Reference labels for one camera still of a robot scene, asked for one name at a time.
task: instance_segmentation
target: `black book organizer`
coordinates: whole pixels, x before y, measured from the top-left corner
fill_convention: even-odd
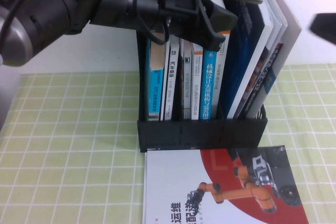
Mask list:
[[[147,150],[257,147],[259,145],[267,124],[264,107],[255,119],[180,121],[179,117],[175,117],[169,122],[146,121],[146,38],[141,33],[137,33],[136,37],[138,41],[140,72],[138,135],[141,152],[146,152]],[[178,114],[180,110],[178,90],[180,89],[175,88],[173,115]]]

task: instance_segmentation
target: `book cover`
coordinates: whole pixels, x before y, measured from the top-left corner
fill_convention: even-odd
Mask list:
[[[219,5],[220,7],[225,8],[223,0],[211,0],[215,4]],[[219,94],[220,88],[222,86],[222,78],[224,72],[224,65],[225,59],[227,54],[228,42],[230,38],[230,31],[223,31],[221,34],[225,37],[225,40],[217,53],[216,57],[216,67],[215,67],[215,82],[214,82],[214,91],[212,95],[212,102],[211,102],[211,118],[215,119],[217,116],[217,108],[218,108],[218,101],[219,101]]]
[[[224,4],[238,16],[237,25],[230,35],[220,99],[224,115],[231,119],[265,48],[273,24],[265,2],[253,5],[224,0]]]
[[[172,111],[173,111],[173,101],[174,101],[174,91],[175,91],[175,83],[176,83],[176,75],[177,75],[177,67],[178,67],[178,56],[180,49],[180,39],[171,36],[170,38],[170,52],[169,52],[169,68],[168,68],[168,79],[167,79],[167,95],[166,95],[166,103],[165,103],[165,112],[164,119],[169,121],[172,119]]]
[[[254,100],[256,99],[256,97],[257,97],[257,95],[260,91],[261,86],[265,83],[265,80],[267,80],[267,82],[265,83],[265,87],[269,87],[271,85],[271,83],[273,83],[275,81],[275,78],[274,78],[274,80],[272,79],[272,76],[274,76],[274,74],[268,75],[268,72],[269,72],[269,70],[271,70],[271,68],[273,66],[273,63],[277,59],[282,46],[283,46],[283,43],[280,42],[277,45],[277,47],[275,48],[275,50],[273,51],[273,54],[271,55],[271,57],[269,58],[269,60],[266,64],[266,66],[264,67],[263,71],[259,75],[259,77],[256,81],[256,84],[252,89],[252,92],[249,94],[249,97],[246,99],[244,107],[243,107],[243,109],[241,110],[241,112],[238,116],[239,119],[243,119],[247,116]]]
[[[148,151],[145,180],[146,224],[308,223],[284,146]]]
[[[203,48],[197,44],[192,47],[193,62],[192,62],[192,88],[191,88],[191,120],[198,120],[200,97],[201,97],[201,77],[203,63]]]
[[[211,119],[211,102],[214,92],[215,66],[217,52],[204,50],[202,83],[201,83],[201,105],[200,120]]]
[[[279,5],[284,17],[286,18],[286,21],[288,23],[288,27],[286,28],[285,32],[282,35],[282,42],[283,46],[281,48],[281,51],[279,51],[279,55],[277,56],[276,60],[274,61],[271,71],[269,70],[269,74],[272,72],[272,77],[267,81],[268,87],[262,85],[258,95],[256,96],[254,102],[252,103],[252,106],[250,110],[248,111],[246,118],[255,118],[258,111],[260,110],[261,106],[264,103],[265,98],[267,97],[267,90],[269,90],[278,76],[280,70],[285,64],[285,61],[291,52],[293,46],[295,45],[300,33],[301,33],[301,26],[296,19],[295,15],[287,5],[285,0],[276,0],[277,4]]]
[[[270,58],[273,56],[274,52],[278,52],[278,50],[276,50],[276,47],[278,47],[280,40],[288,26],[286,18],[284,17],[276,0],[264,0],[264,1],[266,1],[269,6],[272,19],[274,22],[274,28],[266,43],[265,50],[263,51],[258,61],[255,71],[253,72],[253,75],[251,76],[249,84],[246,87],[244,95],[235,113],[235,118],[238,118],[238,117],[245,118],[246,113],[247,113],[246,111],[247,107],[249,109],[252,103],[252,101],[250,100],[251,93],[255,92],[254,91],[255,85],[257,84],[260,85],[262,83],[263,80],[259,80],[260,78],[262,78],[261,75],[263,75],[263,77],[265,78],[264,69],[266,65],[270,66]]]
[[[164,119],[165,113],[165,104],[167,101],[167,89],[168,89],[168,72],[169,72],[169,53],[170,53],[170,40],[164,44],[164,53],[165,53],[165,60],[164,60],[164,70],[163,70],[163,85],[162,85],[162,101],[161,101],[161,110],[160,110],[160,121]]]
[[[190,119],[192,45],[183,40],[183,119]]]
[[[146,104],[149,121],[158,121],[160,116],[164,68],[164,46],[149,39],[146,47]]]

